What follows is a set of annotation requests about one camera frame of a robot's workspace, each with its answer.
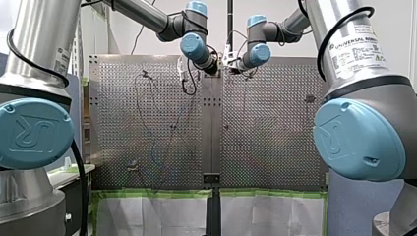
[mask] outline blue joint cap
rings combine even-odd
[[[201,59],[206,53],[206,44],[196,33],[189,32],[181,40],[181,51],[192,61]]]
[[[270,50],[266,44],[257,44],[251,50],[251,63],[254,66],[265,64],[270,58]]]
[[[353,99],[331,100],[317,112],[315,125],[317,150],[339,175],[381,182],[397,178],[404,170],[401,138],[371,106]]]
[[[36,169],[62,157],[74,138],[74,125],[55,102],[23,98],[0,105],[0,134],[0,166]]]
[[[248,19],[248,28],[267,21],[267,17],[264,15],[255,15]]]
[[[208,7],[205,3],[199,2],[199,1],[192,1],[187,4],[186,10],[193,11],[199,14],[202,14],[203,16],[208,16]]]

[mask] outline label sticker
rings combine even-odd
[[[70,63],[70,55],[69,51],[63,48],[58,48],[56,51],[54,71],[59,74],[66,75],[68,71],[68,64]]]
[[[336,75],[348,79],[364,68],[386,68],[386,58],[371,26],[355,26],[355,34],[328,46]]]

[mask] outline ur logo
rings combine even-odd
[[[320,126],[319,135],[329,160],[347,157],[351,154],[343,124],[338,116]]]
[[[21,115],[16,120],[10,151],[20,152],[53,152],[55,132],[59,122]]]

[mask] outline pegboard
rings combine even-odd
[[[91,56],[95,189],[202,188],[200,82],[183,93],[177,59]]]
[[[323,189],[312,133],[322,86],[314,58],[272,58],[252,79],[226,75],[221,186]]]
[[[312,136],[323,92],[314,58],[272,58],[249,80],[196,73],[194,97],[177,59],[90,58],[95,189],[199,189],[204,173],[220,173],[224,188],[326,186]]]

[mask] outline metal pole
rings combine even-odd
[[[230,51],[233,51],[233,0],[227,0],[227,35]]]
[[[104,3],[156,33],[163,32],[168,24],[168,16],[146,0],[104,0]]]

